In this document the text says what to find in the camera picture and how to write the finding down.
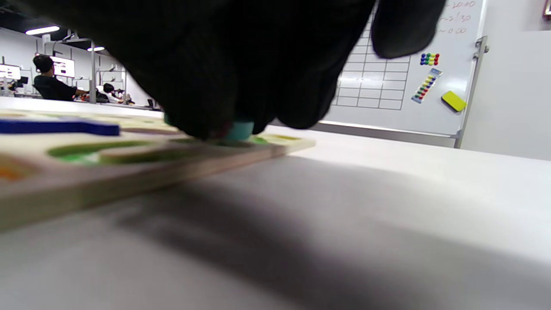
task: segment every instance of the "white wall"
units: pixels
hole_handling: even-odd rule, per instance
[[[489,38],[463,148],[551,160],[551,24],[544,0],[488,0]]]
[[[52,44],[46,46],[46,51],[42,50],[41,39],[34,36],[25,35],[16,31],[0,28],[0,56],[4,56],[7,65],[22,66],[23,69],[31,69],[32,72],[22,71],[22,76],[29,77],[32,81],[37,75],[36,68],[33,64],[34,54],[44,53],[52,54]],[[58,55],[61,58],[72,59],[75,61],[75,78],[84,77],[84,79],[91,79],[91,53],[76,47],[71,47],[64,44],[56,44],[56,51],[63,53]],[[117,70],[121,70],[122,66],[113,58],[105,55],[96,54],[96,67],[99,70],[109,70],[111,66],[117,65]],[[121,73],[105,72],[96,75],[97,82],[100,83],[99,78],[104,79],[102,82],[109,82],[115,86],[115,88],[122,88],[124,76]],[[70,78],[62,77],[65,83],[69,85],[78,86],[85,90],[89,90],[89,81],[77,79],[72,80]],[[32,82],[25,86],[26,92],[34,92]],[[139,86],[134,79],[128,74],[126,91],[132,96],[132,99],[137,105],[147,105],[147,99],[150,98]]]

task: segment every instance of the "gloved hand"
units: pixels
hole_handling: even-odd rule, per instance
[[[188,135],[235,119],[306,129],[327,113],[375,0],[17,0],[104,46]],[[445,0],[380,0],[371,29],[383,58],[413,54]]]

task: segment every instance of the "ceiling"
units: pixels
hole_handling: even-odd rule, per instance
[[[18,11],[14,6],[9,4],[6,0],[0,0],[0,28],[6,28],[20,33],[25,33],[31,29],[44,28],[48,26],[55,26],[56,24],[50,23],[45,20],[38,20],[32,18],[20,11]],[[52,41],[62,40],[67,36],[67,28],[64,28],[60,25],[60,30],[50,33]],[[42,34],[34,35],[37,38],[41,38]],[[90,42],[73,42],[65,43],[77,47],[79,49],[86,50],[90,48]]]

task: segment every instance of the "black shirt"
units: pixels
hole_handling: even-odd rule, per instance
[[[73,101],[77,91],[76,87],[68,86],[55,77],[36,76],[34,82],[34,86],[44,99]]]

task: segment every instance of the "blue puzzle piece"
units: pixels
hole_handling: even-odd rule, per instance
[[[59,120],[1,119],[0,133],[91,133],[100,136],[119,136],[118,124],[67,117]]]

